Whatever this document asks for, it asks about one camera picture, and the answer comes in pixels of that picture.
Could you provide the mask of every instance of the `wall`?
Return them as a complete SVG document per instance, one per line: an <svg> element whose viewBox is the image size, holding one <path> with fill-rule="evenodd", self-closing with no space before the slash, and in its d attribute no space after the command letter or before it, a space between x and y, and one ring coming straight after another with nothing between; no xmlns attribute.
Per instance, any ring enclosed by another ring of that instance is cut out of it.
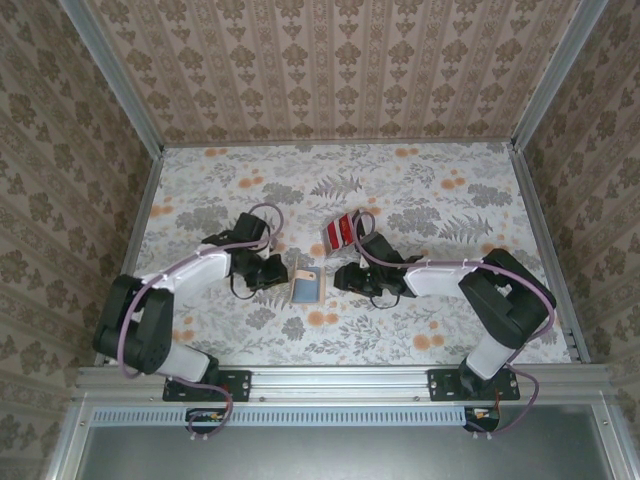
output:
<svg viewBox="0 0 640 480"><path fill-rule="evenodd" d="M55 446L149 167L57 2L0 2L0 478Z"/></svg>
<svg viewBox="0 0 640 480"><path fill-rule="evenodd" d="M167 144L506 138L578 0L89 0Z"/></svg>
<svg viewBox="0 0 640 480"><path fill-rule="evenodd" d="M525 154L590 352L639 440L639 2L609 2Z"/></svg>

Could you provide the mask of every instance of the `table surface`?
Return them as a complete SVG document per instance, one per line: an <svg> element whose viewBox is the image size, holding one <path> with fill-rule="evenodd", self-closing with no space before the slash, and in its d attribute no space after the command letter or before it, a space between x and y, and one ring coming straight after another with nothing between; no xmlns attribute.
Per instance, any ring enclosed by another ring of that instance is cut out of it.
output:
<svg viewBox="0 0 640 480"><path fill-rule="evenodd" d="M176 305L174 338L222 365L458 364L473 349L484 328L464 299L402 298L377 310L333 287L337 268L358 258L352 250L325 258L321 230L358 207L376 216L405 258L479 259L499 246L546 283L502 143L167 149L136 273L168 267L264 201L285 214L276 251L290 278L296 259L325 267L325 302L292 305L288 284L241 301L225 280ZM277 219L268 209L260 214L272 225ZM244 293L242 280L236 285ZM569 361L558 324L517 360Z"/></svg>

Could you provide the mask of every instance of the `black mounting plate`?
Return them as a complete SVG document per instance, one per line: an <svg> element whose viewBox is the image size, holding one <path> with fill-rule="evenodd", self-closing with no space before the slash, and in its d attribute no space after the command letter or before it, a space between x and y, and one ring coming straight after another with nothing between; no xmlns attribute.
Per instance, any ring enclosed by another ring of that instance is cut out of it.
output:
<svg viewBox="0 0 640 480"><path fill-rule="evenodd" d="M229 392L234 402L248 402L251 392L251 370L220 370L218 386ZM167 379L164 382L162 400L165 402L224 402L224 396L212 390L187 387Z"/></svg>
<svg viewBox="0 0 640 480"><path fill-rule="evenodd" d="M495 401L496 389L500 400L520 400L520 389L516 374L506 368L500 370L491 385L478 396L472 397L462 388L460 373L457 368L439 368L427 370L429 396L432 402L452 402L460 400Z"/></svg>

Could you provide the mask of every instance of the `fern print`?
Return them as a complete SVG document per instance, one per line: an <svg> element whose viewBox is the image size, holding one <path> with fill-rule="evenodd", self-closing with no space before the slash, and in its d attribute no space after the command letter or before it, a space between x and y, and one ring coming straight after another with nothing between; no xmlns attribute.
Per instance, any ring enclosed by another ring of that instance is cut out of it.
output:
<svg viewBox="0 0 640 480"><path fill-rule="evenodd" d="M466 241L469 243L472 239L474 242L478 241L482 235L488 235L489 232L493 232L493 228L489 225L489 222L485 219L482 220L480 215L478 218L473 218L471 215L464 215L466 220L458 218L455 215L453 220L449 220L448 223L442 227L438 237L446 238L447 240L456 240L458 242Z"/></svg>
<svg viewBox="0 0 640 480"><path fill-rule="evenodd" d="M253 297L253 302L258 305L264 305L266 307L278 308L284 310L284 306L289 301L290 287L288 283L281 283L280 285L274 285L268 290L260 290Z"/></svg>
<svg viewBox="0 0 640 480"><path fill-rule="evenodd" d="M359 178L353 178L353 175L349 175L349 178L338 175L338 178L327 177L324 180L318 182L318 185L311 190L311 195L318 197L339 199L342 197L344 200L351 192L357 192L362 188Z"/></svg>

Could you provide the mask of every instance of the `cable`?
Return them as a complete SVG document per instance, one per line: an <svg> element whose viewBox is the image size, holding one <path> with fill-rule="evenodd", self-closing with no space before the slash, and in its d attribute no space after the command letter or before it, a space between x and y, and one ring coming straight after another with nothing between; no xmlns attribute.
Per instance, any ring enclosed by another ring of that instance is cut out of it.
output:
<svg viewBox="0 0 640 480"><path fill-rule="evenodd" d="M398 303L400 303L400 295L396 295L396 303L394 303L393 305L387 305L386 307L379 307L378 305L376 305L376 302L373 301L373 297L369 297L369 301L371 302L371 305L376 307L378 310L389 310L390 308L394 308L398 305Z"/></svg>
<svg viewBox="0 0 640 480"><path fill-rule="evenodd" d="M362 218L361 214L356 214L355 215L356 225L361 221L361 218ZM349 220L349 226L351 227L351 229L353 231L355 231L355 227L354 227L354 224L353 224L353 222L351 220L351 217L348 217L348 220ZM380 259L374 257L373 255L371 255L369 252L367 252L363 248L362 244L360 243L360 239L358 238L357 235L354 235L353 239L354 239L354 242L356 244L356 247L358 247L358 251L367 260L370 260L371 262L377 263L378 265L382 265L383 267L390 267L390 268L449 267L449 268L451 268L451 267L463 266L463 267L466 267L466 268L469 268L469 269L482 268L484 270L489 270L490 272L497 273L497 274L500 274L500 275L504 275L505 277L511 278L512 280L515 280L516 282L520 283L524 287L528 288L536 297L538 297L540 299L540 301L543 303L543 305L546 307L547 312L549 314L549 320L547 321L547 324L544 327L542 327L540 330L535 332L533 335L531 335L531 338L529 338L529 342L531 340L535 340L536 338L541 337L542 335L547 333L549 330L551 330L551 328L553 327L556 315L555 315L555 311L553 309L553 305L551 305L551 302L549 302L549 299L533 283L531 283L526 278L523 278L523 277L521 277L520 275L518 275L516 273L510 272L509 270L505 270L504 268L495 267L493 265L487 265L487 264L482 263L482 262L467 261L467 260L464 260L464 261L430 260L429 262L416 262L416 263L390 263L390 262L385 262L384 260L380 260ZM520 353L521 350L522 349L516 351L509 358L509 360L507 360L507 362L512 361Z"/></svg>
<svg viewBox="0 0 640 480"><path fill-rule="evenodd" d="M195 260L197 260L198 258L202 257L202 256L206 256L206 255L210 255L212 253L217 253L220 251L224 251L224 250L230 250L233 248L249 248L249 247L255 247L255 246L259 246L262 245L263 243L270 243L271 240L275 239L278 234L282 231L282 228L284 227L284 215L282 213L282 210L280 210L276 205L272 204L272 203L259 203L257 205L254 205L250 210L249 213L253 212L254 210L256 210L257 208L260 207L271 207L273 208L277 213L278 213L278 217L280 219L280 224L278 225L278 228L276 228L276 230L269 235L266 239L260 239L260 240L256 240L254 242L241 242L241 243L232 243L230 245L223 245L223 246L214 246L211 248L206 248L202 251L200 251L197 254L192 254L190 256L188 256L187 258L184 258L180 261L178 261L177 263L173 264L172 266L170 266L169 268L167 268L166 270L164 270L162 273L158 274L157 276L155 276L154 278L152 278L151 280L149 280L139 291L138 293L135 294L135 296L133 297L131 304L129 305L129 308L127 309L127 312L125 313L124 316L124 320L122 322L122 329L120 330L120 337L118 339L118 348L116 351L116 360L118 362L118 365L120 366L120 371L122 372L122 374L129 379L133 379L136 378L138 375L140 375L140 372L136 372L136 373L129 373L127 371L127 368L125 366L124 363L124 344L125 344L125 340L127 337L127 331L129 330L129 324L131 323L131 317L133 316L133 313L136 311L136 308L138 307L138 304L140 303L140 300L142 300L142 298L145 296L145 294L151 289L151 287L153 287L156 283L158 283L160 280L162 280L165 276L167 275L171 275L172 273L176 272L177 270L181 269L182 267L189 265L190 263L194 262Z"/></svg>
<svg viewBox="0 0 640 480"><path fill-rule="evenodd" d="M349 227L351 228L352 231L355 231L355 227L354 227L354 222L351 220L351 217L347 217L348 221L349 221ZM362 221L362 214L356 214L355 215L355 225L359 225L359 222ZM540 301L542 302L542 304L545 306L545 308L547 309L547 312L549 313L549 320L547 321L546 325L544 327L542 327L540 330L538 330L537 332L535 332L533 335L531 335L531 337L529 338L529 340L527 341L527 344L529 342L531 342L532 340L535 340L536 338L540 338L542 335L544 335L545 333L547 333L549 330L551 330L551 328L553 328L553 324L555 322L555 311L553 309L553 305L551 305L551 302L549 301L549 299L546 297L546 295L544 293L542 293L542 291L536 287L533 283L529 282L527 279L521 277L520 275L510 272L509 270L505 270L504 268L500 268L500 267L495 267L493 265L487 265L485 263L482 262L476 262L476 261L472 261L469 262L467 260L464 260L462 262L460 261L445 261L445 260L430 260L429 262L417 262L417 263L390 263L390 262L385 262L383 260L379 260L376 257L374 257L373 255L371 255L369 252L367 252L362 244L360 243L360 239L358 238L357 235L353 236L354 242L356 244L356 247L358 249L358 251L369 261L377 263L378 265L382 265L383 267L390 267L390 268L413 268L413 267L460 267L462 266L464 267L468 267L468 268L482 268L484 270L488 270L490 272L496 273L496 274L500 274L503 275L505 277L511 278L512 280L515 280L517 282L519 282L521 285L523 285L524 287L528 288L536 297L538 297L538 299L540 299ZM518 415L516 417L516 419L511 422L509 425L500 428L498 430L496 430L495 432L492 433L504 433L507 432L509 430L511 430L516 424L518 424L522 418L524 418L524 416L529 412L529 410L531 410L531 408L533 407L533 404L535 403L536 399L538 398L538 393L540 391L540 384L538 383L538 380L533 376L533 375L529 375L528 373L522 372L520 370L517 370L515 367L513 367L510 362L512 362L519 354L520 352L524 349L524 347L526 346L523 345L520 349L516 350L513 355L511 355L511 357L509 357L509 359L507 360L505 366L511 370L513 373L515 373L516 375L521 375L523 377L528 378L529 380L531 380L533 382L534 385L534 391L533 391L533 395L531 395L531 398L529 399L529 403L527 403L526 407L522 410L522 412L520 412L520 415Z"/></svg>
<svg viewBox="0 0 640 480"><path fill-rule="evenodd" d="M200 435L199 433L196 433L193 430L193 421L201 416L206 415L207 413L210 412L195 412L190 418L189 418L189 423L187 424L187 430L189 431L189 433L191 434L191 439L194 440L196 438L203 438L203 440L206 440L208 437L212 437L213 435L217 435L218 433L220 433L220 431L224 428L224 426L229 422L229 420L231 419L231 414L233 413L233 398L231 397L231 394L229 392L227 392L225 389L217 387L215 385L205 385L202 383L193 383L190 382L188 380L184 380L182 378L173 378L173 381L181 383L187 387L191 387L191 388L201 388L203 390L213 390L214 392L218 392L221 393L222 395L224 395L226 401L227 401L227 407L226 407L226 414L224 416L224 418L222 419L222 421L220 422L220 424L215 427L211 432L209 433L205 433L203 435Z"/></svg>
<svg viewBox="0 0 640 480"><path fill-rule="evenodd" d="M540 393L540 382L538 382L536 377L534 377L533 375L530 375L530 374L528 374L526 372L523 372L522 370L518 370L513 365L507 364L506 367L509 370L511 370L513 373L515 373L516 375L520 375L520 376L523 376L525 378L528 378L529 380L531 380L533 382L533 393L531 394L531 398L529 399L529 401L527 402L525 407L522 409L522 411L515 418L515 420L513 420L511 423L509 423L509 425L506 425L504 427L498 428L497 430L494 430L493 432L488 432L487 430L482 428L480 425L478 425L476 423L473 423L473 422L470 422L470 421L467 420L467 425L471 425L473 428L475 428L479 432L487 433L487 434L490 433L491 435L499 435L501 433L508 432L509 430L514 428L518 423L520 423L520 421L522 421L522 419L525 417L525 415L527 413L529 413L529 410L531 410L531 408L533 407L533 404L538 399L538 394Z"/></svg>
<svg viewBox="0 0 640 480"><path fill-rule="evenodd" d="M229 289L231 289L231 293L233 293L234 297L240 300L251 300L253 297L256 296L256 293L258 293L257 291L253 292L248 297L241 297L240 295L238 295L238 293L236 292L236 289L233 286L233 278L234 278L234 274L232 273L231 275L229 275Z"/></svg>

